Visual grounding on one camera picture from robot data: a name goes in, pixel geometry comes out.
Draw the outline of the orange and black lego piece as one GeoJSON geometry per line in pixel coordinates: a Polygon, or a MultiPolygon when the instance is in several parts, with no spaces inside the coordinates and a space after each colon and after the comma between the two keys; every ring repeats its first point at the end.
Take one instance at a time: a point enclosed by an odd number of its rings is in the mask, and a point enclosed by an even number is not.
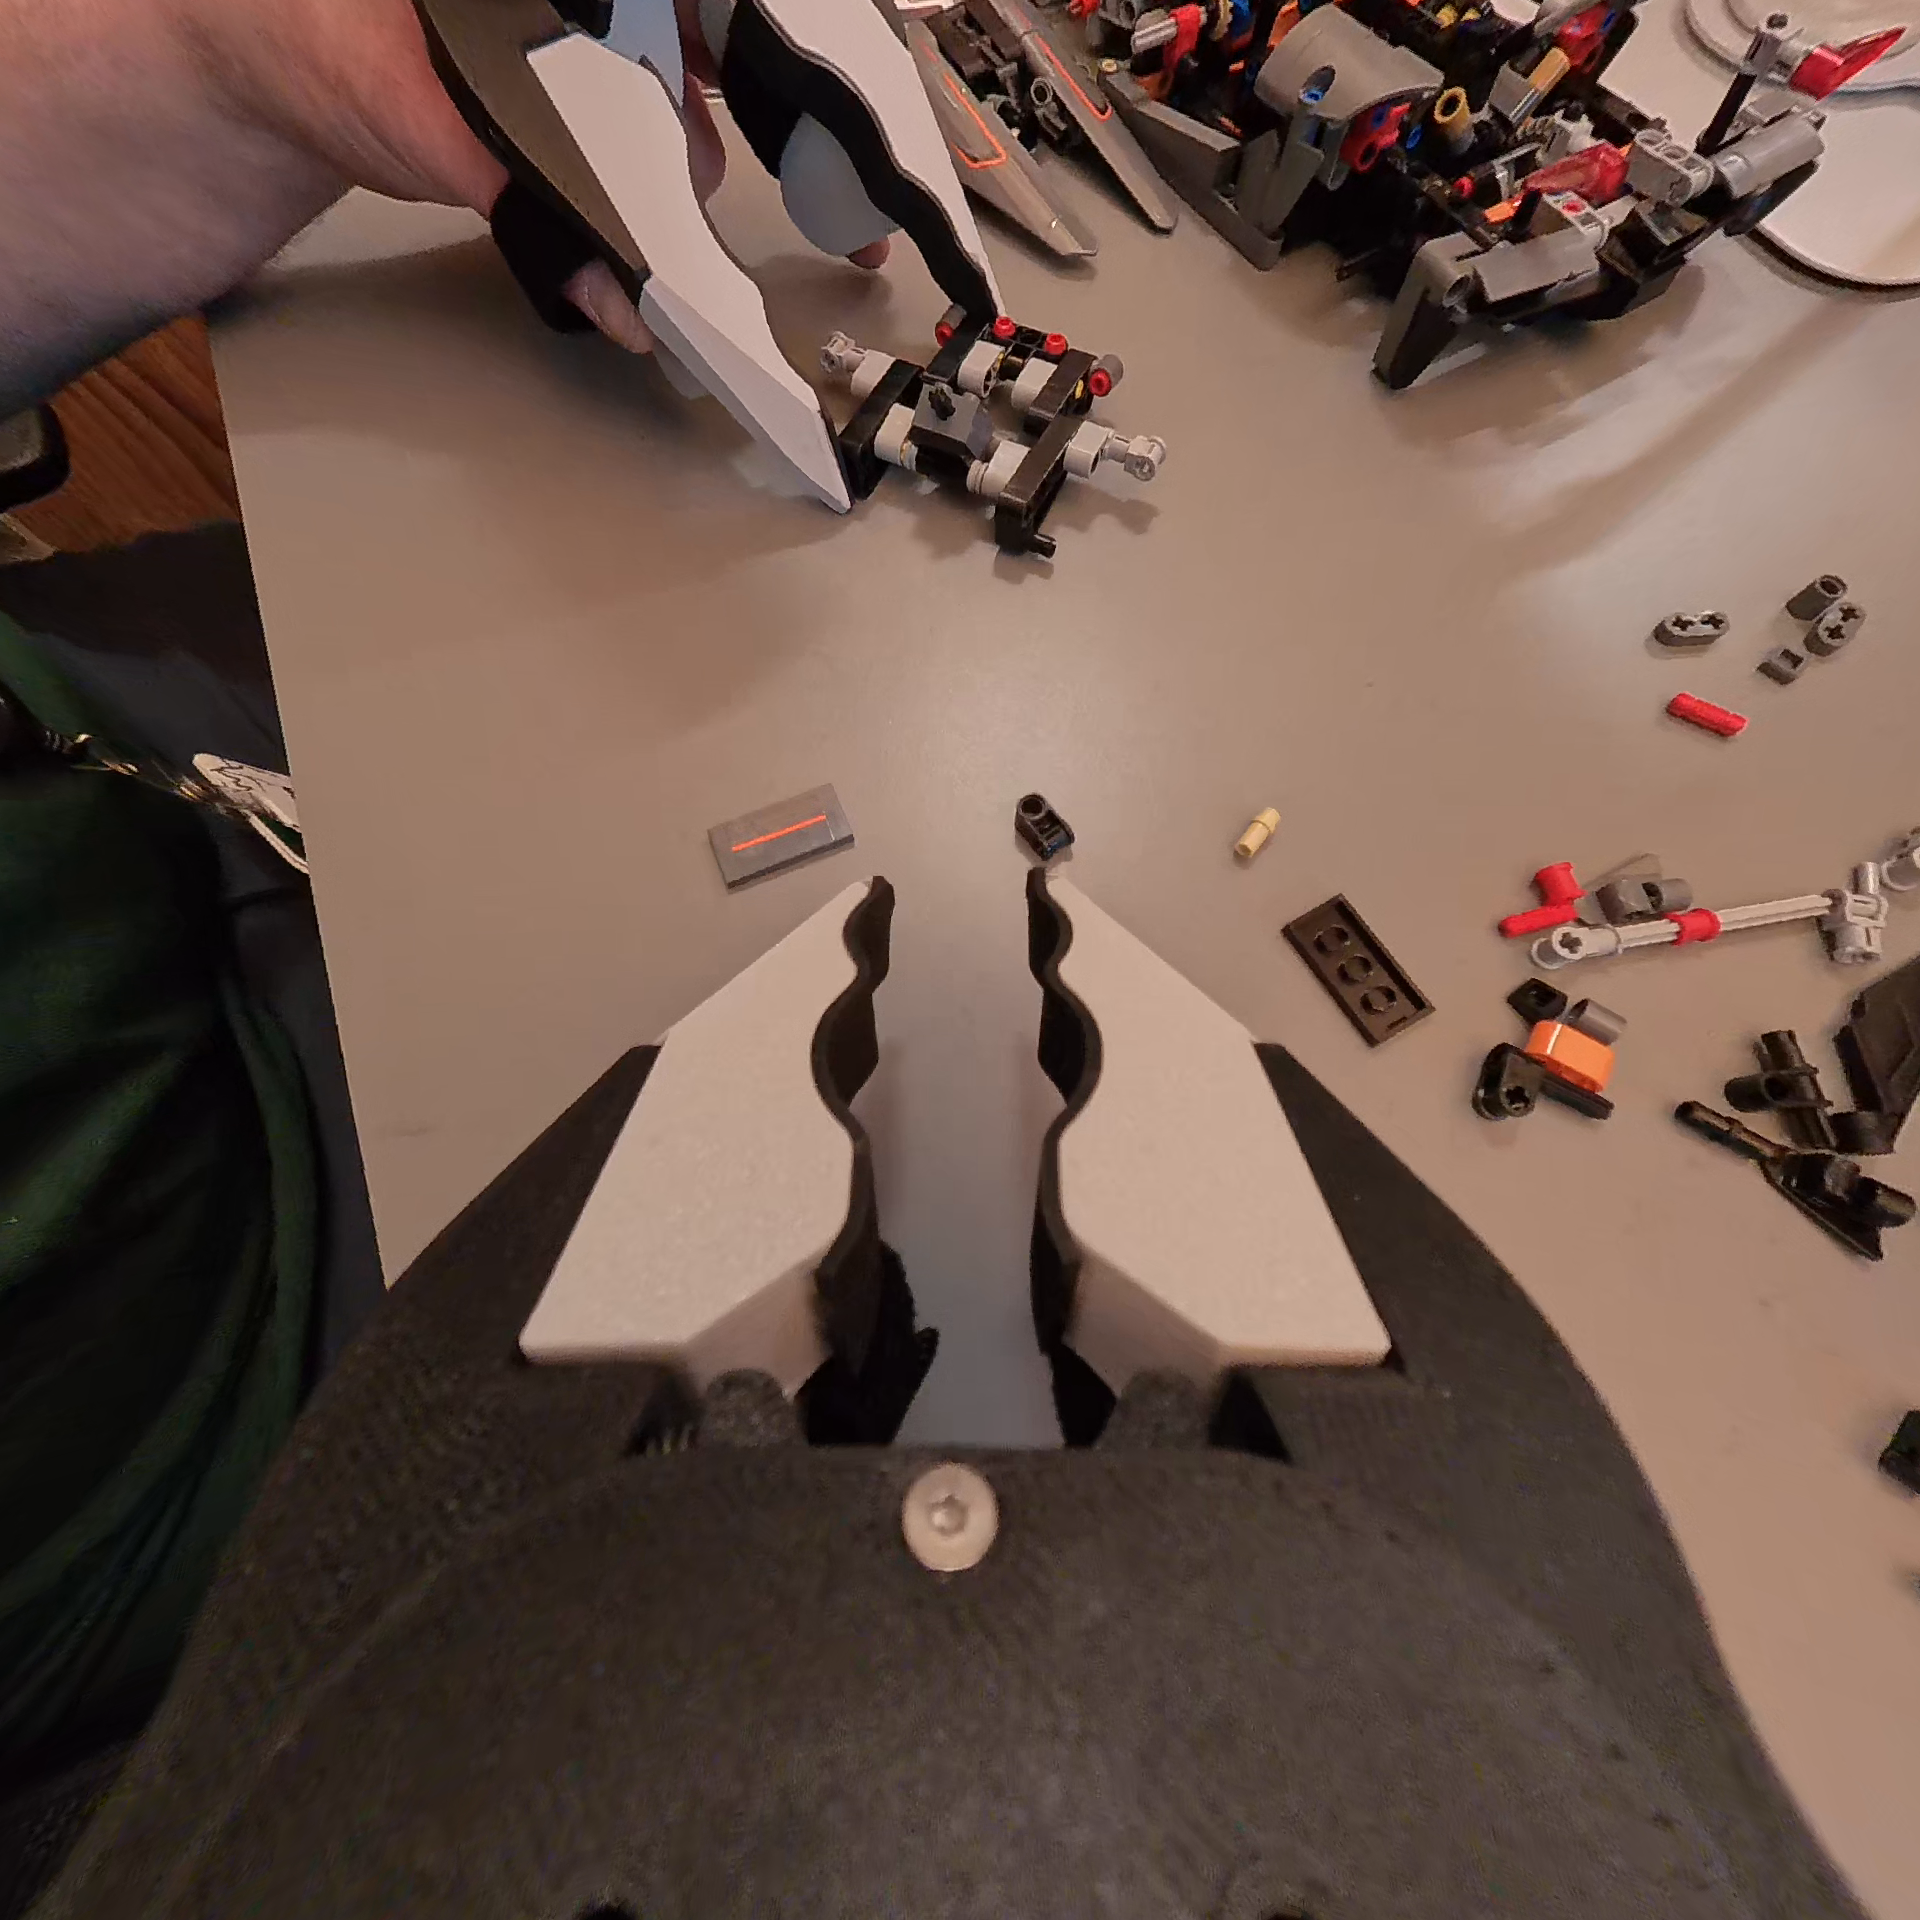
{"type": "Polygon", "coordinates": [[[1527,1036],[1486,1053],[1471,1090],[1476,1116],[1523,1120],[1552,1101],[1584,1120],[1610,1120],[1607,1089],[1624,1020],[1595,998],[1567,998],[1536,977],[1504,998],[1527,1036]]]}

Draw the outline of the pile of black lego pieces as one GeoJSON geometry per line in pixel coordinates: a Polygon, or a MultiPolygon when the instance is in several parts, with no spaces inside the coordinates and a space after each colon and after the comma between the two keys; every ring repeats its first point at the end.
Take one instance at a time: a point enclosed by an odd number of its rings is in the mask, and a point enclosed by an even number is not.
{"type": "Polygon", "coordinates": [[[1763,1180],[1850,1252],[1876,1262],[1886,1232],[1915,1221],[1915,1197],[1864,1169],[1895,1149],[1918,1100],[1918,962],[1851,996],[1834,1038],[1853,1107],[1828,1100],[1789,1028],[1756,1041],[1754,1072],[1724,1084],[1719,1108],[1684,1100],[1674,1117],[1760,1169],[1763,1180]]]}

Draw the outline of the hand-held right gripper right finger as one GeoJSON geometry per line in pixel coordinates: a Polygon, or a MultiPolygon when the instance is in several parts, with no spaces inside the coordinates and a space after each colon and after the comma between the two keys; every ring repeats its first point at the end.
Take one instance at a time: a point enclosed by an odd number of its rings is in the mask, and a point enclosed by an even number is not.
{"type": "Polygon", "coordinates": [[[1031,1308],[1070,1446],[1132,1381],[1368,1370],[1390,1332],[1253,1034],[1064,878],[1027,876],[1039,1067],[1031,1308]]]}

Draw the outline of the small black grey lego subassembly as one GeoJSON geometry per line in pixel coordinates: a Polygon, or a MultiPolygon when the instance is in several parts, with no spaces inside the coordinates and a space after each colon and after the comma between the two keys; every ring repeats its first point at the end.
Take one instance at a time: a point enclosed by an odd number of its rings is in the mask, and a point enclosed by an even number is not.
{"type": "Polygon", "coordinates": [[[948,306],[925,364],[835,332],[821,371],[854,412],[835,443],[854,498],[900,470],[991,507],[991,538],[1012,560],[1051,560],[1047,515],[1068,483],[1116,465],[1151,483],[1164,440],[1127,436],[1094,419],[1123,377],[1116,355],[1072,348],[1060,332],[948,306]]]}

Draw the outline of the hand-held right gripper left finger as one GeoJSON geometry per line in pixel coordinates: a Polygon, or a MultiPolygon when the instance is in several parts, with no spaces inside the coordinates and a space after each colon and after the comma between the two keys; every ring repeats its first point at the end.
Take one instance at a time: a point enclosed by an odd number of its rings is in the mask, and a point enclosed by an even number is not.
{"type": "Polygon", "coordinates": [[[852,1100],[895,894],[851,885],[672,1024],[518,1332],[531,1362],[759,1371],[807,1436],[887,1445],[920,1332],[852,1100]]]}

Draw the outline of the black flat lego plate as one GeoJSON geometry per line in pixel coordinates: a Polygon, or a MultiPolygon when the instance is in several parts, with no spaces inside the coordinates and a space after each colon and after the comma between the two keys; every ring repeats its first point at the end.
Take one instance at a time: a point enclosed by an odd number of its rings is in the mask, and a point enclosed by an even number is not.
{"type": "Polygon", "coordinates": [[[1432,1012],[1430,998],[1348,899],[1332,896],[1290,918],[1282,937],[1368,1048],[1432,1012]]]}

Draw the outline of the long grey lego axle assembly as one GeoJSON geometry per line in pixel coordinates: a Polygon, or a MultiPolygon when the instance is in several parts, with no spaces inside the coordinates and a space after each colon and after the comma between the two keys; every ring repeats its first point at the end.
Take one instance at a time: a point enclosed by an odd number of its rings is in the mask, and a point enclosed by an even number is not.
{"type": "Polygon", "coordinates": [[[1700,906],[1635,925],[1560,925],[1519,939],[1539,969],[1570,969],[1621,953],[1709,944],[1735,933],[1811,925],[1838,966],[1872,966],[1884,958],[1890,902],[1915,896],[1918,830],[1892,838],[1876,858],[1851,869],[1842,888],[1760,902],[1700,906]]]}

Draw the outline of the red and grey lego connector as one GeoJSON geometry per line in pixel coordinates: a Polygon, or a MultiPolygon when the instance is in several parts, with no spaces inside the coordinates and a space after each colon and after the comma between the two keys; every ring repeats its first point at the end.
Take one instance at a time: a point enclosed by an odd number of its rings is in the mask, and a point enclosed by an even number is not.
{"type": "Polygon", "coordinates": [[[1696,900],[1692,882],[1668,876],[1655,854],[1635,854],[1587,885],[1567,861],[1539,869],[1531,878],[1536,906],[1500,918],[1496,933],[1528,939],[1560,925],[1635,925],[1687,914],[1696,900]]]}

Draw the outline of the grey lego tile red line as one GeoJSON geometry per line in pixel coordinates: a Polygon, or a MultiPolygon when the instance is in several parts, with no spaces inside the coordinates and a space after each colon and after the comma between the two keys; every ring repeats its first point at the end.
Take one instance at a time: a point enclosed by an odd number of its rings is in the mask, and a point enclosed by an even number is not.
{"type": "Polygon", "coordinates": [[[709,828],[714,861],[730,891],[852,843],[851,818],[832,784],[810,787],[709,828]]]}

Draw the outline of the large lego vehicle model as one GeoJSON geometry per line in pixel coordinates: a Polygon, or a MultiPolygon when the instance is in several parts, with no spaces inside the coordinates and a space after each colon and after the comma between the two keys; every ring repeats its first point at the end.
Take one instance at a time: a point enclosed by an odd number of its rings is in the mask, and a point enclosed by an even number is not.
{"type": "Polygon", "coordinates": [[[1903,29],[1770,14],[1711,121],[1671,133],[1605,85],[1636,5],[1070,5],[1144,155],[1255,268],[1324,245],[1392,299],[1404,392],[1463,330],[1613,320],[1812,178],[1819,105],[1903,29]]]}

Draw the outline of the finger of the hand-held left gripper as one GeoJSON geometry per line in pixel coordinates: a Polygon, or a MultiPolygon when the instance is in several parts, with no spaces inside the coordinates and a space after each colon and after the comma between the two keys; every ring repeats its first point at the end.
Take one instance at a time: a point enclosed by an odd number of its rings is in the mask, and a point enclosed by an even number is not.
{"type": "Polygon", "coordinates": [[[828,413],[706,217],[666,81],[579,32],[531,53],[531,67],[638,245],[642,322],[823,505],[851,512],[828,413]]]}
{"type": "Polygon", "coordinates": [[[948,301],[976,320],[1002,312],[947,138],[890,8],[718,5],[716,67],[738,133],[816,250],[852,257],[906,234],[948,301]]]}

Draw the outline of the grey orange-striped lego wing panels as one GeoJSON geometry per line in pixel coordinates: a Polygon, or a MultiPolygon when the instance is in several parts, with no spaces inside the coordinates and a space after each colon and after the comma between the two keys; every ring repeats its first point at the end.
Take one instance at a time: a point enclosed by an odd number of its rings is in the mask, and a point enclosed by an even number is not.
{"type": "Polygon", "coordinates": [[[1039,165],[1051,149],[1092,160],[1154,234],[1175,232],[1172,195],[1101,89],[1064,5],[898,3],[895,21],[976,201],[1060,258],[1092,258],[1092,232],[1039,165]]]}

